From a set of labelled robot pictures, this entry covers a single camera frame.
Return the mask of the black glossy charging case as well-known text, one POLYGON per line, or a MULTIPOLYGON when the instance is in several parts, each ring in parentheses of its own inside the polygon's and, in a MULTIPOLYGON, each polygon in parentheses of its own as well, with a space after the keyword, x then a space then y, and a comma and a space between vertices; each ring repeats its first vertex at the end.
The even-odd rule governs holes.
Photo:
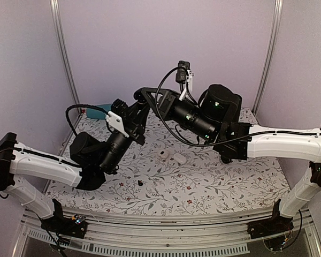
POLYGON ((147 100, 146 100, 145 98, 138 99, 137 102, 138 102, 138 104, 140 104, 140 105, 145 105, 145 104, 147 104, 147 100))

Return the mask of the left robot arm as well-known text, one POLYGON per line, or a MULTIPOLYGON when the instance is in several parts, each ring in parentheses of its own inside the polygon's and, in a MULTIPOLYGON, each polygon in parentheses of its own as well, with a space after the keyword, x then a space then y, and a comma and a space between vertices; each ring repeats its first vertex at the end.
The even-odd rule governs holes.
POLYGON ((131 143, 145 142, 144 132, 150 106, 139 100, 132 106, 117 99, 106 111, 89 104, 75 104, 72 109, 92 109, 105 114, 111 135, 99 141, 87 132, 75 133, 70 145, 70 158, 44 153, 17 141, 15 133, 0 140, 0 192, 14 196, 23 206, 37 214, 42 228, 54 232, 84 229, 86 223, 78 216, 66 218, 61 204, 49 199, 22 176, 30 175, 54 180, 79 190, 93 191, 105 183, 105 175, 115 175, 119 162, 131 143))

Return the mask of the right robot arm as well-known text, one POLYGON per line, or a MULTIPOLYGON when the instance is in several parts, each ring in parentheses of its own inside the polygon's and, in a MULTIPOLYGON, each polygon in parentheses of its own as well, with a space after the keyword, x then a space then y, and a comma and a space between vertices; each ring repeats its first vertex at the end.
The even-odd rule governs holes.
POLYGON ((213 84, 194 105, 184 93, 143 87, 134 93, 166 123, 171 120, 204 139, 228 163, 258 157, 282 157, 309 162, 304 176, 283 199, 277 200, 269 218, 250 222, 248 232, 260 237, 293 227, 295 214, 321 191, 321 126, 310 130, 269 128, 239 122, 242 98, 223 85, 213 84))

